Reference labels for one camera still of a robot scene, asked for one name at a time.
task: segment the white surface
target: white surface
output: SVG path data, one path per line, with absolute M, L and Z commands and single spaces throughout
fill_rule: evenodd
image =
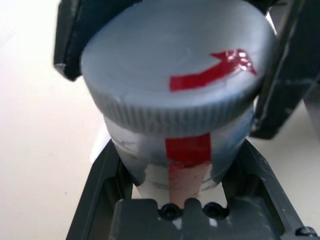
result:
M 1 240 L 65 239 L 103 124 L 83 80 L 68 82 L 52 68 L 57 5 L 1 3 Z M 320 233 L 320 145 L 304 106 L 275 140 L 252 141 L 303 222 Z

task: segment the gray plastic part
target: gray plastic part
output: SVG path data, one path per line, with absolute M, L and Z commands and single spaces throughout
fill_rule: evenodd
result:
M 117 125 L 154 136 L 211 132 L 258 94 L 276 37 L 263 14 L 240 0 L 145 0 L 88 43 L 81 72 L 95 104 Z M 237 68 L 205 87 L 170 91 L 172 76 L 201 73 L 244 50 L 256 74 Z
M 109 240 L 319 240 L 296 236 L 303 227 L 266 159 L 248 142 L 222 181 L 229 214 L 207 217 L 198 200 L 185 202 L 180 219 L 168 221 L 149 199 L 116 204 Z

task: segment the cylindrical container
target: cylindrical container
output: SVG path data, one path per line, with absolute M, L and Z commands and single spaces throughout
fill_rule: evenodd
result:
M 82 74 L 144 198 L 210 201 L 250 131 L 274 43 L 239 0 L 145 0 L 90 40 Z

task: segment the red tape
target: red tape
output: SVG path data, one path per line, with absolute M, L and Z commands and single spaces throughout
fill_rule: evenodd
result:
M 185 200 L 199 193 L 211 162 L 210 133 L 165 140 L 169 166 L 169 199 L 183 208 Z
M 220 59 L 221 62 L 200 73 L 171 76 L 170 91 L 202 88 L 238 70 L 257 74 L 249 55 L 243 49 L 227 50 L 210 55 Z

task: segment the red stripe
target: red stripe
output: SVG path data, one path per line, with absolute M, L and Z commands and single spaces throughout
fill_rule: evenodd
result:
M 210 134 L 165 140 L 169 166 L 169 199 L 183 208 L 188 198 L 196 197 L 211 162 Z

